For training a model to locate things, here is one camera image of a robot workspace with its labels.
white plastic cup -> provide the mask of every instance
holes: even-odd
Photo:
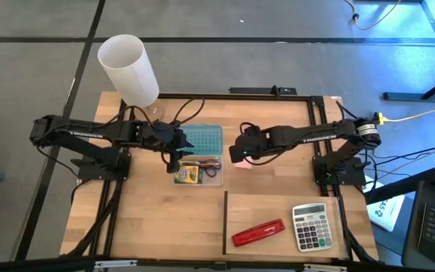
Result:
[[[159,96],[159,85],[143,42],[118,35],[98,49],[98,61],[127,105],[148,107]]]

red stapler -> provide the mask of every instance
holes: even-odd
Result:
[[[281,219],[276,219],[234,234],[232,239],[234,246],[244,246],[246,244],[253,243],[268,236],[277,234],[284,229],[285,225],[283,224],[283,221]]]

scissors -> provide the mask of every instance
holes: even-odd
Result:
[[[218,170],[221,169],[221,164],[215,159],[197,160],[192,162],[182,162],[182,165],[195,165],[202,169],[210,178],[215,177],[218,174]]]

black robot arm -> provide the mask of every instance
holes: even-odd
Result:
[[[251,123],[242,125],[248,125],[248,127],[238,136],[235,145],[230,147],[232,162],[241,162],[248,156],[252,159],[260,159],[274,155],[275,157],[272,158],[274,159],[299,144],[338,138],[347,140],[337,151],[313,158],[316,180],[320,183],[324,180],[328,180],[329,184],[342,182],[343,178],[339,177],[338,180],[330,181],[330,177],[345,173],[347,168],[345,162],[351,160],[359,151],[373,150],[381,144],[374,121],[364,118],[343,119],[339,122],[304,128],[278,125],[261,130]],[[251,164],[262,165],[263,163],[251,162]],[[356,182],[362,184],[362,180],[363,178],[360,178],[360,181]]]
[[[179,170],[178,160],[189,154],[179,149],[193,146],[187,142],[179,124],[151,124],[138,120],[99,123],[50,115],[34,121],[29,139],[37,147],[65,147],[84,155],[83,159],[72,159],[80,168],[78,178],[82,180],[125,180],[128,177],[131,154],[121,151],[121,147],[168,153],[170,161],[166,162],[167,172]],[[108,140],[113,146],[99,147],[80,137]]]

calculator display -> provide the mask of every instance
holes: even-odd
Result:
[[[294,215],[304,215],[308,213],[314,213],[314,212],[323,212],[324,208],[323,206],[314,206],[309,208],[302,208],[302,209],[295,209],[293,210]]]

